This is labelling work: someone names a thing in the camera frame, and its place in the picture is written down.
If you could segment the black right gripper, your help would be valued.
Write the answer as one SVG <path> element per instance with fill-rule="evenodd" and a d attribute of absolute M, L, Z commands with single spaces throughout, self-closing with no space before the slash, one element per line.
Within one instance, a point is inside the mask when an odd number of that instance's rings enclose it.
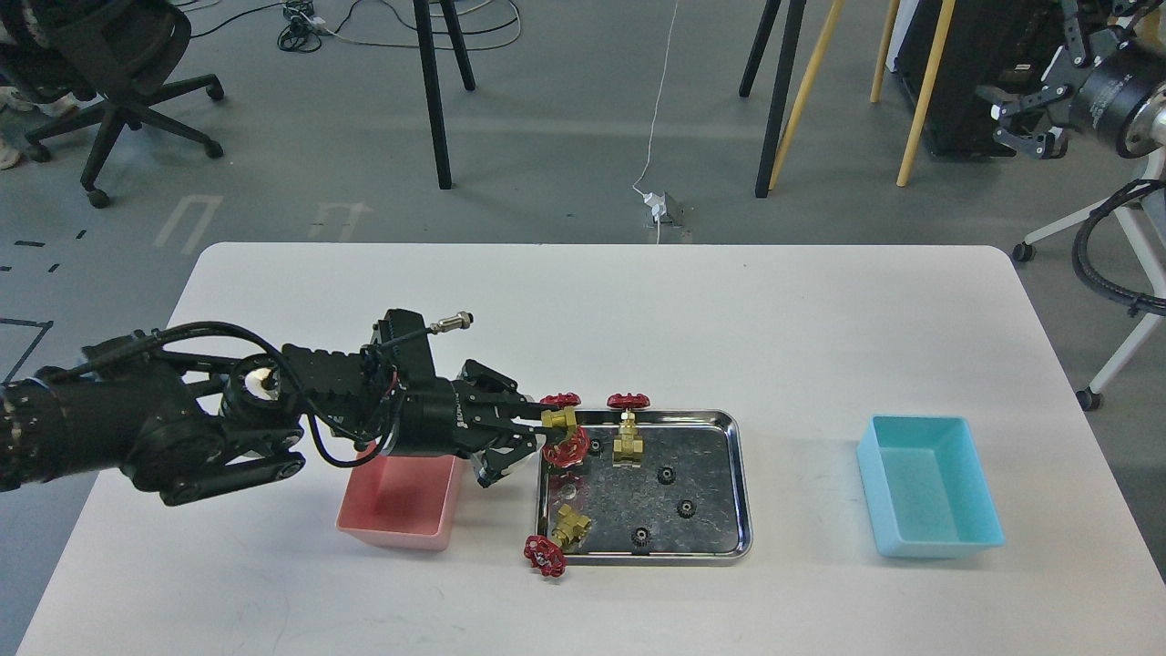
<path fill-rule="evenodd" d="M 1088 36 L 1109 17 L 1129 17 L 1140 1 L 1059 1 L 1063 15 L 1065 49 L 1072 64 L 1093 59 Z M 1037 131 L 1051 105 L 1069 103 L 1068 125 L 1122 158 L 1140 158 L 1163 147 L 1165 59 L 1163 50 L 1129 42 L 1100 62 L 1075 84 L 1051 84 L 1033 93 L 1011 93 L 978 86 L 976 96 L 991 105 L 997 122 L 993 140 L 1031 158 L 1063 158 L 1068 137 L 1063 127 Z"/>

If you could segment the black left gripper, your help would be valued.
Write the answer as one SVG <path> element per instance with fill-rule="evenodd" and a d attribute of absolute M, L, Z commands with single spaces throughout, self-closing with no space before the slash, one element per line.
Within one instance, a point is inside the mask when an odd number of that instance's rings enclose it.
<path fill-rule="evenodd" d="M 557 405 L 534 402 L 517 392 L 514 379 L 476 360 L 465 360 L 458 375 L 458 400 L 454 383 L 444 378 L 407 387 L 393 431 L 393 454 L 471 456 L 478 485 L 489 488 L 507 477 L 511 466 L 536 453 L 538 436 L 545 435 L 545 429 L 486 425 L 491 421 L 541 419 L 543 412 L 557 410 Z M 472 426 L 477 428 L 470 451 L 461 439 L 463 429 Z"/>

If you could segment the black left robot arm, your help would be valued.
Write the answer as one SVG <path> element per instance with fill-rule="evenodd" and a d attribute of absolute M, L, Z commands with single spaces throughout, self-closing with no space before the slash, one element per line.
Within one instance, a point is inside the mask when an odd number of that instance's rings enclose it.
<path fill-rule="evenodd" d="M 285 480 L 303 470 L 304 433 L 353 440 L 378 456 L 468 458 L 489 487 L 512 465 L 573 436 L 557 408 L 475 360 L 440 378 L 429 337 L 470 327 L 471 313 L 426 323 L 389 310 L 354 353 L 275 348 L 230 323 L 134 332 L 84 350 L 71 369 L 3 386 L 3 491 L 120 470 L 138 491 L 187 505 Z"/>

